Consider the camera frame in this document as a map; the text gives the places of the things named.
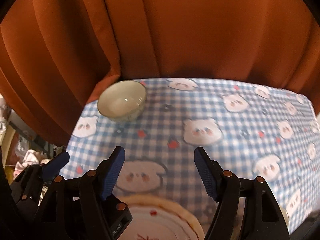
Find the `copper screw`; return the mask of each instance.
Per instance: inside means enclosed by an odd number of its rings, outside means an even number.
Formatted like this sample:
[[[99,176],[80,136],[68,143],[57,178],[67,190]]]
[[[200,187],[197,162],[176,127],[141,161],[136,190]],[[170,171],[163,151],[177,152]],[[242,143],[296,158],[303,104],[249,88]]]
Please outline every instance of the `copper screw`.
[[[257,181],[260,182],[260,183],[264,183],[265,180],[264,180],[263,177],[258,176],[257,177]]]
[[[88,173],[87,173],[87,175],[88,175],[89,177],[93,177],[93,176],[95,176],[96,174],[97,174],[97,172],[96,172],[95,170],[88,171]]]
[[[223,175],[226,177],[231,177],[232,176],[232,172],[231,171],[223,171]]]
[[[62,181],[62,177],[61,176],[57,176],[54,178],[54,182],[60,182]]]
[[[116,205],[116,208],[117,208],[117,210],[119,210],[119,211],[125,210],[126,207],[127,207],[127,206],[126,206],[124,203],[118,203],[118,204]]]

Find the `red mark on plate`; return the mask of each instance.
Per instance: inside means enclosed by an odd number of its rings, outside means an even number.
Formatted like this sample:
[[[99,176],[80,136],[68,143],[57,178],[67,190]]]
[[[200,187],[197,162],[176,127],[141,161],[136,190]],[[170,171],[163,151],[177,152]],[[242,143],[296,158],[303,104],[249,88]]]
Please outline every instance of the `red mark on plate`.
[[[138,136],[139,136],[139,138],[145,138],[147,136],[147,134],[145,133],[144,130],[139,130],[138,131]]]
[[[82,173],[83,173],[83,167],[82,167],[82,166],[78,166],[78,167],[76,168],[76,173],[82,174]]]
[[[167,145],[169,149],[176,149],[179,147],[179,142],[177,140],[169,140]]]
[[[264,137],[263,131],[259,131],[259,136],[260,136],[261,139]]]
[[[151,215],[151,216],[156,216],[157,214],[158,214],[157,211],[155,211],[155,210],[150,210],[150,215]]]

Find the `orange curtain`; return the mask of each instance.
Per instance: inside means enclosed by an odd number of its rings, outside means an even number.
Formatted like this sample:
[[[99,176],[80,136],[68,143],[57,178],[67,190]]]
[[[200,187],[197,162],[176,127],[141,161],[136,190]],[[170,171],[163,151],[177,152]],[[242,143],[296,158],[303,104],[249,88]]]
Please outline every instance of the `orange curtain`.
[[[0,91],[52,143],[67,144],[88,98],[119,76],[104,0],[17,0],[1,23]]]
[[[302,0],[17,0],[1,24],[0,92],[50,142],[120,72],[285,88],[318,113],[320,27]]]

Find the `blue and white checkered tablecloth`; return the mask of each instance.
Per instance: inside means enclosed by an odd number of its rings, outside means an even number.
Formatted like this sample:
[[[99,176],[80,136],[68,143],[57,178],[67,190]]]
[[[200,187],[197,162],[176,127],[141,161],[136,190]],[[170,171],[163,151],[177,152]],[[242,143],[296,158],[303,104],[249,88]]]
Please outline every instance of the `blue and white checkered tablecloth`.
[[[85,106],[60,174],[79,177],[120,145],[126,161],[116,196],[151,193],[180,203],[201,224],[213,218],[193,160],[203,146],[238,177],[266,178],[292,233],[320,196],[320,134],[311,102],[291,91],[215,79],[144,79],[147,102],[134,122]]]

